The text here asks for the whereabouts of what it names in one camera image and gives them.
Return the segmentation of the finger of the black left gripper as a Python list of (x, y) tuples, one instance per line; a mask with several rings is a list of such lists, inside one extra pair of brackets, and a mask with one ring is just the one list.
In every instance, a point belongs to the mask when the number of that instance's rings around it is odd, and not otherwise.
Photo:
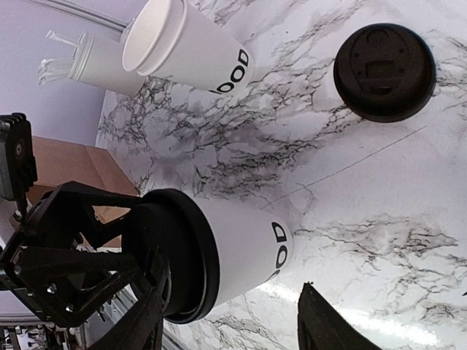
[(139, 266), (129, 254), (87, 252), (88, 272), (70, 279), (88, 295), (88, 318), (115, 293), (139, 275)]
[(41, 197), (21, 232), (33, 246), (70, 249), (87, 241), (97, 249), (123, 234), (123, 220), (140, 203), (139, 196), (67, 182)]

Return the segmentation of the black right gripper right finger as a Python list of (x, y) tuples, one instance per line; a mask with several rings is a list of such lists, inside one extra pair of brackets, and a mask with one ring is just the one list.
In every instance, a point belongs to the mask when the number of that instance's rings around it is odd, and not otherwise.
[(376, 350), (313, 287), (305, 283), (298, 300), (300, 350)]

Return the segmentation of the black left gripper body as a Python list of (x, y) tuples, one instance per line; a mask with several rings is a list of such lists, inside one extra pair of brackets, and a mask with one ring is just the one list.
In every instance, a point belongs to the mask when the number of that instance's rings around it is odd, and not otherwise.
[(88, 272), (88, 253), (27, 243), (16, 233), (1, 253), (1, 283), (43, 322), (78, 327), (88, 295), (70, 279)]

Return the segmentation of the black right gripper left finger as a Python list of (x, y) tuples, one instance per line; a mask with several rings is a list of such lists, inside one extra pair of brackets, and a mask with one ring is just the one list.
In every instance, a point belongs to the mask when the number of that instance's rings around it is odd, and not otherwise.
[(149, 288), (123, 318), (91, 349), (162, 349), (163, 288), (169, 274), (165, 264), (158, 272), (156, 284)]

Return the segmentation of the brown paper bag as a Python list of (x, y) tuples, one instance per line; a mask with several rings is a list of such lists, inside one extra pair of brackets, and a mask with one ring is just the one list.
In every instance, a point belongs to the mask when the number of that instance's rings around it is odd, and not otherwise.
[(105, 149), (33, 137), (31, 210), (10, 242), (22, 252), (86, 252), (139, 236), (138, 192)]

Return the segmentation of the black coffee cup lid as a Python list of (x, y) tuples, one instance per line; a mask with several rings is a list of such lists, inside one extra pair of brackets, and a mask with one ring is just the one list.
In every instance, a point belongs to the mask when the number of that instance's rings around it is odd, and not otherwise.
[(220, 289), (220, 258), (214, 233), (200, 207), (175, 189), (153, 190), (130, 210), (122, 249), (135, 257), (143, 276), (131, 282), (137, 297), (156, 281), (155, 256), (168, 263), (163, 296), (166, 320), (187, 324), (206, 316)]

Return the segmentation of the single white paper cup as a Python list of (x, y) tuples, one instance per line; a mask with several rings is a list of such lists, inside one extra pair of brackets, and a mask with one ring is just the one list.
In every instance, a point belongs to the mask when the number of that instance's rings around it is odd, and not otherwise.
[(212, 229), (220, 263), (216, 306), (277, 277), (293, 254), (293, 236), (277, 216), (243, 203), (196, 199)]

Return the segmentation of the white paper cups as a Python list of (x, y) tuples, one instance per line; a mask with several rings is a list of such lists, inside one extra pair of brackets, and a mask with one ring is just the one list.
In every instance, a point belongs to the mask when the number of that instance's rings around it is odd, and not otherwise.
[(123, 68), (226, 96), (246, 88), (255, 62), (243, 44), (186, 1), (148, 1), (126, 38)]

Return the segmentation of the white container with sachets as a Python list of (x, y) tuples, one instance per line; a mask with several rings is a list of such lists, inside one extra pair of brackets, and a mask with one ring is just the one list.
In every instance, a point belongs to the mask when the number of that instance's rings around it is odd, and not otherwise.
[(70, 58), (42, 60), (38, 69), (40, 85), (69, 79), (129, 97), (141, 90), (145, 78), (123, 68), (122, 43), (87, 32), (78, 40), (54, 31), (48, 31), (46, 37), (73, 47), (74, 52)]

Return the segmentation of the front aluminium rail frame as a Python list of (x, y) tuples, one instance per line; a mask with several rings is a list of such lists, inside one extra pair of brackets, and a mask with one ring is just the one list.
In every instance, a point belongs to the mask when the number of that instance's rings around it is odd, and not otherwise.
[(127, 286), (80, 326), (59, 327), (40, 320), (12, 292), (1, 288), (1, 348), (149, 349), (150, 334), (118, 324), (136, 302)]

